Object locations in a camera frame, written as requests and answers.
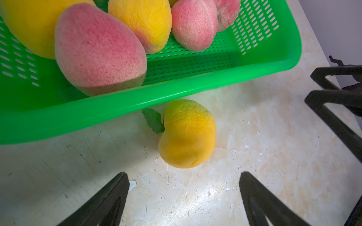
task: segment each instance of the chipped paint spot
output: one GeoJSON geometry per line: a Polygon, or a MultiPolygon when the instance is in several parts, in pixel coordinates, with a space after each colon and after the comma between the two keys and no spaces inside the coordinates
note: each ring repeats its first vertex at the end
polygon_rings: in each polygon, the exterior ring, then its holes
{"type": "Polygon", "coordinates": [[[128,189],[128,192],[130,192],[131,190],[133,190],[135,187],[137,187],[137,182],[136,182],[136,180],[130,180],[130,188],[128,189]]]}

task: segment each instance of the artificial leaf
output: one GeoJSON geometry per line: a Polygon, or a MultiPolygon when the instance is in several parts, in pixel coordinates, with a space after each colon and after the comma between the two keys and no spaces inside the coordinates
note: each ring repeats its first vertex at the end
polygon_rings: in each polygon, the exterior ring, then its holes
{"type": "Polygon", "coordinates": [[[108,0],[93,0],[98,8],[108,13],[108,0]]]}
{"type": "Polygon", "coordinates": [[[157,134],[165,131],[165,127],[161,122],[161,114],[157,111],[146,108],[142,110],[142,114],[146,119],[148,126],[157,134]]]}

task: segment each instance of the scratch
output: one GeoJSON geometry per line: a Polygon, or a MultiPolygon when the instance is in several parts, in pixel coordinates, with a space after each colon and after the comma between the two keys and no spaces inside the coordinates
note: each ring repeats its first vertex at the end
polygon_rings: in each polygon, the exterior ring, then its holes
{"type": "MultiPolygon", "coordinates": [[[[103,176],[97,169],[96,169],[96,171],[101,175],[101,176],[103,176]]],[[[107,179],[105,176],[103,176],[105,179],[107,179]]]]}
{"type": "Polygon", "coordinates": [[[56,177],[56,178],[58,178],[58,180],[60,180],[67,188],[69,188],[69,186],[64,182],[64,181],[62,181],[55,173],[54,173],[54,171],[49,167],[49,165],[43,160],[43,162],[45,163],[45,165],[48,167],[48,169],[50,170],[50,172],[52,172],[53,174],[54,174],[54,176],[56,177]]]}
{"type": "Polygon", "coordinates": [[[125,145],[127,146],[128,150],[130,151],[130,148],[128,147],[128,145],[126,144],[126,142],[125,142],[125,145]]]}
{"type": "Polygon", "coordinates": [[[133,170],[133,172],[136,174],[136,176],[137,176],[137,178],[139,179],[139,181],[141,181],[141,183],[143,184],[143,186],[147,189],[147,191],[149,192],[149,193],[151,193],[150,191],[149,191],[149,189],[146,187],[146,185],[144,184],[144,182],[141,180],[141,178],[139,178],[139,176],[137,175],[137,173],[136,173],[136,171],[132,168],[132,166],[129,164],[129,166],[131,167],[131,169],[133,170]]]}
{"type": "Polygon", "coordinates": [[[139,173],[139,175],[141,175],[141,177],[146,181],[146,177],[145,177],[145,176],[143,176],[140,172],[138,172],[137,169],[135,169],[135,171],[136,171],[137,173],[139,173]]]}
{"type": "MultiPolygon", "coordinates": [[[[166,199],[166,197],[165,197],[165,196],[163,196],[161,193],[160,193],[160,195],[166,199]]],[[[167,200],[169,203],[171,203],[168,199],[166,199],[166,200],[167,200]]]]}
{"type": "Polygon", "coordinates": [[[90,197],[91,197],[91,195],[87,192],[87,190],[84,190],[90,197]]]}
{"type": "Polygon", "coordinates": [[[64,172],[72,179],[72,182],[74,183],[74,179],[67,173],[67,171],[64,170],[64,172]]]}
{"type": "Polygon", "coordinates": [[[175,187],[177,188],[177,190],[178,190],[179,192],[181,192],[180,189],[179,189],[176,185],[175,185],[175,187]]]}
{"type": "Polygon", "coordinates": [[[141,192],[138,190],[138,188],[136,188],[136,190],[137,190],[138,193],[144,198],[144,196],[141,194],[141,192]]]}
{"type": "Polygon", "coordinates": [[[91,152],[91,153],[92,153],[92,155],[93,155],[93,158],[94,158],[95,160],[97,160],[97,159],[95,158],[95,156],[94,156],[93,152],[91,152]]]}
{"type": "Polygon", "coordinates": [[[88,149],[90,150],[90,147],[88,146],[88,143],[85,141],[85,139],[84,139],[84,142],[85,142],[85,144],[87,145],[88,149]]]}
{"type": "Polygon", "coordinates": [[[76,197],[75,197],[75,196],[73,196],[73,197],[74,197],[75,201],[76,201],[77,203],[79,203],[78,200],[76,199],[76,197]]]}
{"type": "Polygon", "coordinates": [[[299,169],[299,164],[298,164],[298,168],[296,169],[295,181],[296,181],[296,177],[298,176],[298,169],[299,169]]]}
{"type": "Polygon", "coordinates": [[[15,203],[13,203],[12,201],[8,200],[7,198],[5,198],[4,196],[0,195],[0,197],[6,201],[8,201],[11,205],[18,207],[15,203]]]}
{"type": "MultiPolygon", "coordinates": [[[[90,180],[81,170],[79,170],[79,172],[88,180],[90,180]]],[[[92,188],[97,192],[96,188],[92,185],[92,182],[90,181],[89,184],[92,186],[92,188]]]]}
{"type": "Polygon", "coordinates": [[[144,151],[146,152],[146,158],[147,158],[147,150],[146,150],[146,148],[145,148],[145,147],[143,147],[143,149],[144,149],[144,151]]]}
{"type": "Polygon", "coordinates": [[[54,146],[58,149],[58,151],[60,151],[60,149],[54,144],[54,146]]]}
{"type": "MultiPolygon", "coordinates": [[[[218,176],[218,178],[216,178],[216,181],[219,179],[219,176],[218,176]]],[[[212,187],[214,187],[215,186],[215,184],[216,184],[216,181],[215,181],[215,183],[213,184],[213,186],[212,187]]]]}
{"type": "MultiPolygon", "coordinates": [[[[39,170],[35,165],[33,165],[33,166],[35,167],[35,169],[39,170]]],[[[39,172],[41,172],[41,171],[39,170],[39,172]]]]}
{"type": "Polygon", "coordinates": [[[113,140],[114,144],[117,146],[118,150],[123,154],[123,156],[125,156],[125,154],[119,149],[118,144],[115,142],[114,137],[113,137],[113,134],[112,134],[111,131],[109,130],[107,124],[104,123],[104,125],[107,127],[109,133],[111,134],[112,140],[113,140]]]}
{"type": "Polygon", "coordinates": [[[167,164],[167,184],[168,184],[168,164],[167,164]]]}

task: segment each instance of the yellow mango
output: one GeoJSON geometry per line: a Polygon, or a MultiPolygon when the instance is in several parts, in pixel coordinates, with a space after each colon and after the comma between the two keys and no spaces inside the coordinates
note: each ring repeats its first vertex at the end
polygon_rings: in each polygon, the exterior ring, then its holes
{"type": "Polygon", "coordinates": [[[109,0],[108,13],[135,33],[146,53],[165,47],[172,27],[168,0],[109,0]]]}
{"type": "Polygon", "coordinates": [[[0,0],[0,15],[10,32],[34,54],[55,59],[54,30],[60,14],[93,0],[0,0]]]}
{"type": "Polygon", "coordinates": [[[193,168],[205,162],[216,143],[216,123],[201,104],[171,101],[161,117],[165,126],[159,140],[161,158],[176,168],[193,168]]]}

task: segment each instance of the black metal bracket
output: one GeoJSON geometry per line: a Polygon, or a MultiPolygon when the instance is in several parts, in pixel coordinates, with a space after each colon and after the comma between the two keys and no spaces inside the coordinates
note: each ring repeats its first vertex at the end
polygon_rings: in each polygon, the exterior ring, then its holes
{"type": "Polygon", "coordinates": [[[58,226],[119,226],[130,183],[121,172],[58,226]]]}
{"type": "Polygon", "coordinates": [[[325,78],[327,75],[336,74],[359,75],[362,74],[362,66],[315,69],[311,78],[322,88],[329,90],[312,91],[306,97],[305,102],[333,130],[362,163],[362,139],[324,105],[325,103],[341,104],[347,107],[355,115],[362,116],[362,93],[340,90],[325,78]]]}
{"type": "Polygon", "coordinates": [[[269,226],[265,216],[273,225],[310,226],[285,206],[251,173],[243,172],[241,174],[239,187],[250,226],[269,226]]]}

